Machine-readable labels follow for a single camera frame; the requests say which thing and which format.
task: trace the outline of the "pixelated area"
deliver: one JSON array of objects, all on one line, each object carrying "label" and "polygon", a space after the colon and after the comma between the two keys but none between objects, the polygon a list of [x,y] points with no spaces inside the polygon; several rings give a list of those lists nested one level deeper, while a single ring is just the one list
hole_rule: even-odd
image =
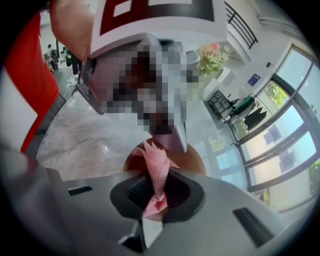
[{"label": "pixelated area", "polygon": [[133,42],[97,58],[90,88],[103,113],[136,113],[145,131],[166,134],[186,119],[194,69],[179,43]]}]

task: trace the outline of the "red fabric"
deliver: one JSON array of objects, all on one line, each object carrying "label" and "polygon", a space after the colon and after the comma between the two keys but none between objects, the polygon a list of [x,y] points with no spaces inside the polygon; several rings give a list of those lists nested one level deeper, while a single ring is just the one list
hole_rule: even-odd
[{"label": "red fabric", "polygon": [[24,26],[4,63],[16,88],[38,115],[24,139],[22,152],[59,94],[57,83],[43,61],[39,33],[40,14],[37,13]]}]

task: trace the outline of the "window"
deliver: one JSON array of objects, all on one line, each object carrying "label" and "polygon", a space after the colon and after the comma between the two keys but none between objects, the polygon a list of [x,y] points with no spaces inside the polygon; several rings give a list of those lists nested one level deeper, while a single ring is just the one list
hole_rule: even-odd
[{"label": "window", "polygon": [[274,81],[270,81],[270,83],[265,87],[263,92],[271,100],[270,103],[272,103],[276,107],[275,109],[273,106],[267,106],[273,114],[277,112],[289,99],[289,96],[285,93],[285,91],[281,89],[281,87],[277,85]]},{"label": "window", "polygon": [[315,161],[309,168],[310,195],[316,195],[320,191],[320,159]]},{"label": "window", "polygon": [[279,159],[279,165],[282,174],[291,170],[295,166],[296,158],[294,152],[288,153],[288,151],[286,150],[279,154]]},{"label": "window", "polygon": [[264,140],[267,145],[271,144],[272,142],[276,142],[281,138],[280,131],[278,130],[276,125],[273,125],[270,129],[268,129],[268,132],[263,135]]},{"label": "window", "polygon": [[308,103],[311,110],[320,120],[320,70],[317,65],[313,65],[304,84],[298,92]]},{"label": "window", "polygon": [[306,54],[300,53],[295,47],[291,48],[277,75],[297,89],[305,78],[312,61]]}]

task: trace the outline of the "potted plant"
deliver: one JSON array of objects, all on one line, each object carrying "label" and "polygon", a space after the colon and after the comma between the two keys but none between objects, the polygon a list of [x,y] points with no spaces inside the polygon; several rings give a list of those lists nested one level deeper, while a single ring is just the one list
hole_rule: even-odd
[{"label": "potted plant", "polygon": [[218,73],[222,64],[227,61],[233,53],[229,47],[225,45],[221,47],[218,43],[202,46],[197,51],[200,55],[198,71],[201,76]]}]

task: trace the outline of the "blue sign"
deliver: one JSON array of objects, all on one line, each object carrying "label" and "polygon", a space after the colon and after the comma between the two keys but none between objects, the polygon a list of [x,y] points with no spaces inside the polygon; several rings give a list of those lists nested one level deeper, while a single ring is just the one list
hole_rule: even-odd
[{"label": "blue sign", "polygon": [[254,74],[248,81],[248,84],[254,86],[260,79],[261,77],[258,76],[257,74]]}]

